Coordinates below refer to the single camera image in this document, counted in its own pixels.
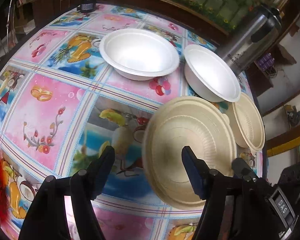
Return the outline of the beige plastic bowl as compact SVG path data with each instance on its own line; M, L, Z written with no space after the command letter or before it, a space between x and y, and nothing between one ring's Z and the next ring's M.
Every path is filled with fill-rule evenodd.
M241 148L249 148L251 152L261 151L266 140L264 125L251 98L241 93L239 100L231 103L225 114L229 119L236 144Z
M161 106L142 142L144 173L155 194L181 210L204 206L210 170L231 177L237 146L230 121L208 101L183 96Z

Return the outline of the white foam bowl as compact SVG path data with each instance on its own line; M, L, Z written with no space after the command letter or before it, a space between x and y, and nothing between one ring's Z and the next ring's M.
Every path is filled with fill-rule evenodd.
M104 36L99 50L123 77L146 81L169 75L180 63L176 48L165 38L143 29L120 29Z
M210 102L237 102L239 81L230 67L213 51L191 44L184 49L184 75L192 90Z

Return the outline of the colourful patterned tablecloth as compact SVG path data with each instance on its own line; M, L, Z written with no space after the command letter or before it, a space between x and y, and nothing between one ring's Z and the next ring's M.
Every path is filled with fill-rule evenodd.
M116 159L103 193L92 202L106 239L189 239L200 210L183 211L151 189L141 143L152 114L192 95L180 65L147 81L119 75L102 59L101 39L138 28L166 40L182 55L211 41L179 24L127 7L72 9L26 37L0 71L0 155L8 198L4 236L17 239L48 175L68 177L113 146Z

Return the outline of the steel thermos flask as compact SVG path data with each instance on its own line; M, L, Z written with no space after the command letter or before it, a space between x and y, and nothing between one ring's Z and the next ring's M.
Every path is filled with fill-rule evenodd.
M270 47L281 29L279 9L258 5L243 18L216 53L235 75L239 75Z

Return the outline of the dark wooden cabinet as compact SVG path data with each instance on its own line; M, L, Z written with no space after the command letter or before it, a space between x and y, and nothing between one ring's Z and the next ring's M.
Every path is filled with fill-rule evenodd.
M15 9L16 25L21 26L34 20L36 27L43 27L61 14L75 9L81 0L29 0Z

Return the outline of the small black device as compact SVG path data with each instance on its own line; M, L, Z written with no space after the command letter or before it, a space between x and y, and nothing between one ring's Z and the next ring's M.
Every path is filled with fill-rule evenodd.
M96 10L96 0L80 0L77 11L81 13L90 13Z

